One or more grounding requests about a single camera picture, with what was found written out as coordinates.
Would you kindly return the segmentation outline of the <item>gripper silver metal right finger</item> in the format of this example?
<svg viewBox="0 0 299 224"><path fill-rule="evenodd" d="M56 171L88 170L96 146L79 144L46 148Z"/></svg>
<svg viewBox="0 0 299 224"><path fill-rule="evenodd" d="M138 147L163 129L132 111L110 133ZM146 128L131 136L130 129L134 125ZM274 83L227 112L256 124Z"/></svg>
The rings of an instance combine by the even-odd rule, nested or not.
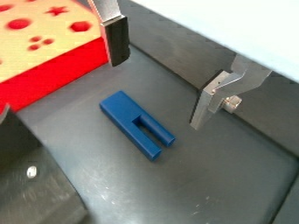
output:
<svg viewBox="0 0 299 224"><path fill-rule="evenodd" d="M198 130L220 109L232 113L242 103L239 94L258 88L271 73L271 69L236 55L231 72L222 71L200 92L191 126Z"/></svg>

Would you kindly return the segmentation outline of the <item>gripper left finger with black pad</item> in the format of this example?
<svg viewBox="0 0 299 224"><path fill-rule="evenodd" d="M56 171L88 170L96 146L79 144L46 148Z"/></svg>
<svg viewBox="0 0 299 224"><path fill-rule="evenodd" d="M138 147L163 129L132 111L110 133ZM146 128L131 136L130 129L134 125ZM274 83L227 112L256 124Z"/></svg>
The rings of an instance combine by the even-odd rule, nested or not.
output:
<svg viewBox="0 0 299 224"><path fill-rule="evenodd" d="M98 16L110 64L116 67L131 53L127 16L120 12L118 0L88 0L88 5Z"/></svg>

